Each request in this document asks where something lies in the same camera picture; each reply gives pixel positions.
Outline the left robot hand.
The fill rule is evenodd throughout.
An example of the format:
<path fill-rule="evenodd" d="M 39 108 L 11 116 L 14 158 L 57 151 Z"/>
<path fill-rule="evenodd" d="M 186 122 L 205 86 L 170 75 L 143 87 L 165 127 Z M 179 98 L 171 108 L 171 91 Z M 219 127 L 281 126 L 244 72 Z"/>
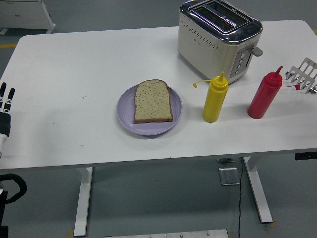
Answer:
<path fill-rule="evenodd" d="M 15 94 L 15 89 L 11 88 L 7 99 L 4 100 L 6 83 L 3 82 L 0 87 L 0 155 L 2 156 L 3 144 L 8 139 L 11 130 L 10 109 Z"/>

